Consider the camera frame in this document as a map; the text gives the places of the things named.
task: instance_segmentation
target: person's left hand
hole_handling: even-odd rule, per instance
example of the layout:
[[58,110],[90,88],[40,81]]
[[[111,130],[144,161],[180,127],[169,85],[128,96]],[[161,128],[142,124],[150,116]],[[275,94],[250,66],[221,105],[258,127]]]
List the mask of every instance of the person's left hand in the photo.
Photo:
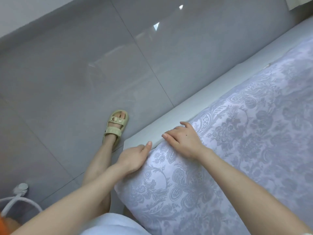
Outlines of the person's left hand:
[[146,161],[151,148],[152,142],[149,141],[145,146],[126,149],[120,154],[117,163],[123,165],[127,174],[137,171]]

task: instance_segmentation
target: white bed frame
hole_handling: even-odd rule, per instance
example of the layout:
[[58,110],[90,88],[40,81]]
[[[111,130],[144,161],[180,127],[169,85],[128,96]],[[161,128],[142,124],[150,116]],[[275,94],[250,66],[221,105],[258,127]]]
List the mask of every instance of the white bed frame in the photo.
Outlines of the white bed frame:
[[125,140],[124,149],[135,147],[139,144],[145,145],[147,141],[152,141],[153,148],[155,148],[163,140],[161,137],[162,133],[178,126],[179,121],[189,121],[233,87],[253,76],[310,36],[313,36],[313,16],[280,36],[248,60],[233,67],[223,76],[216,79],[207,87],[176,106],[134,136]]

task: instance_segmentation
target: bed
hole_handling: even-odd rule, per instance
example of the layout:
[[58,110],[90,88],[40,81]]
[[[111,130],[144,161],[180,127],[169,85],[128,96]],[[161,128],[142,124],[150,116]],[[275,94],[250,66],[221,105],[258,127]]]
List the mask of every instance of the bed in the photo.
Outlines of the bed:
[[249,234],[206,170],[162,142],[177,115],[204,145],[313,226],[313,18],[124,144],[152,138],[156,146],[140,171],[115,186],[151,234]]

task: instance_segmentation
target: green sandal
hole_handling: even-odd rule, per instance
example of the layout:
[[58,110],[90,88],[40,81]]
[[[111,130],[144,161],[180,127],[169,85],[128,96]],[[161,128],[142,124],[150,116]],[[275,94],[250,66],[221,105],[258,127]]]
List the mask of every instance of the green sandal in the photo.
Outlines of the green sandal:
[[[122,119],[122,118],[118,118],[118,117],[116,117],[116,116],[113,116],[115,113],[120,112],[120,111],[123,111],[123,112],[125,113],[125,119]],[[113,145],[113,148],[114,148],[116,145],[118,145],[119,138],[121,137],[121,135],[122,135],[122,133],[123,133],[123,131],[124,131],[124,129],[125,129],[125,126],[126,126],[127,123],[128,123],[128,120],[129,120],[129,115],[128,115],[128,113],[127,113],[125,110],[116,110],[116,111],[114,111],[114,112],[111,114],[111,116],[110,116],[110,118],[109,118],[109,120],[108,120],[108,122],[107,122],[107,124],[106,124],[106,130],[105,130],[104,135],[103,135],[102,143],[103,143],[103,141],[104,141],[105,135],[107,135],[108,133],[111,133],[111,134],[115,134],[115,135],[117,136],[117,139],[116,139],[116,141],[115,141],[115,143],[114,143],[114,145]],[[114,124],[120,124],[120,125],[122,125],[122,127],[121,127],[121,129],[119,129],[119,128],[116,128],[116,127],[114,127],[114,126],[108,126],[108,125],[109,125],[109,122],[112,122],[112,123],[114,123]]]

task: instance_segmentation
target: patterned fabric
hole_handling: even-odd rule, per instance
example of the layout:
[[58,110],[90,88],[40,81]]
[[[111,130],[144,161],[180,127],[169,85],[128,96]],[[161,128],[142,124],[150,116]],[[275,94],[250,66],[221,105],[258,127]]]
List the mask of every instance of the patterned fabric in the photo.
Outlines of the patterned fabric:
[[[205,146],[313,226],[313,38],[190,123]],[[249,234],[207,171],[166,142],[115,190],[151,234]]]

